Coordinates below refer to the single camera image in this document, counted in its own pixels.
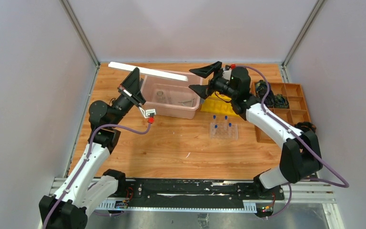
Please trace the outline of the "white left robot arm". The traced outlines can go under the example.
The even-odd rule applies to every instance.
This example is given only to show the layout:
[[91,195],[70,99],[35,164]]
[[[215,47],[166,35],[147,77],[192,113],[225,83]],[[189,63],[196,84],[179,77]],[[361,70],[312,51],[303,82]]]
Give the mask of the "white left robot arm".
[[54,194],[40,200],[44,229],[83,229],[89,216],[107,197],[122,197],[126,193],[126,175],[123,172],[109,169],[96,183],[92,183],[92,179],[117,146],[121,131],[131,131],[120,122],[132,108],[139,108],[148,124],[154,122],[156,111],[143,109],[146,100],[142,89],[146,81],[141,79],[141,75],[180,82],[195,78],[193,73],[137,66],[129,66],[127,70],[128,75],[117,88],[119,96],[112,103],[101,100],[91,103],[88,110],[91,133],[80,160]]

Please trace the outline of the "small clear glass beaker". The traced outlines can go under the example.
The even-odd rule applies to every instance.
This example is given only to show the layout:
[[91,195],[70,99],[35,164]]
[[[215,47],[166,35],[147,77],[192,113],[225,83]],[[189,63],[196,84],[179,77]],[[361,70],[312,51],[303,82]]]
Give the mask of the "small clear glass beaker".
[[166,102],[166,97],[163,91],[157,91],[156,93],[156,102],[160,104],[164,104]]

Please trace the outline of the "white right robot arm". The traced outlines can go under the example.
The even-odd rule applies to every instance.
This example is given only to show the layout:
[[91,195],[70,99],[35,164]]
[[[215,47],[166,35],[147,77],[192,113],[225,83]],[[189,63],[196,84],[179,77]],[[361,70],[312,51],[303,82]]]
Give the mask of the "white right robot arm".
[[322,169],[321,153],[317,135],[304,132],[288,124],[270,111],[251,93],[251,78],[245,66],[232,66],[224,70],[221,62],[189,70],[207,78],[207,85],[192,84],[189,88],[206,99],[215,92],[229,97],[233,111],[264,131],[282,150],[279,165],[254,177],[253,192],[265,199],[272,189],[287,183],[295,184]]

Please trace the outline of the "pink plastic bin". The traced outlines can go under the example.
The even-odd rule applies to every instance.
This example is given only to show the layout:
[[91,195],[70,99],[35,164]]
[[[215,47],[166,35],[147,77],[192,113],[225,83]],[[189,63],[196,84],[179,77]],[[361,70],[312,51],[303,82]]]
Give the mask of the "pink plastic bin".
[[[182,74],[188,77],[188,81],[178,81],[164,79],[160,77],[145,75],[141,86],[141,92],[146,103],[143,105],[145,110],[155,109],[157,115],[193,119],[196,110],[200,106],[200,97],[191,89],[191,84],[203,84],[203,78],[189,72],[172,72]],[[160,104],[156,102],[157,91],[163,91],[166,102]],[[194,106],[181,106],[178,102],[191,100],[195,98]]]

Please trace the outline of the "white clay pipe triangle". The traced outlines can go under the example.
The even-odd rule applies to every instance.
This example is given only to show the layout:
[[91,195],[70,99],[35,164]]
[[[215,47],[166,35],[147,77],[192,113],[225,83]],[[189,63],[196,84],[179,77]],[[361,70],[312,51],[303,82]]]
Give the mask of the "white clay pipe triangle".
[[191,100],[186,100],[186,101],[180,101],[178,102],[181,106],[187,106],[187,107],[193,107],[194,106],[194,102],[195,102],[195,98],[191,99]]

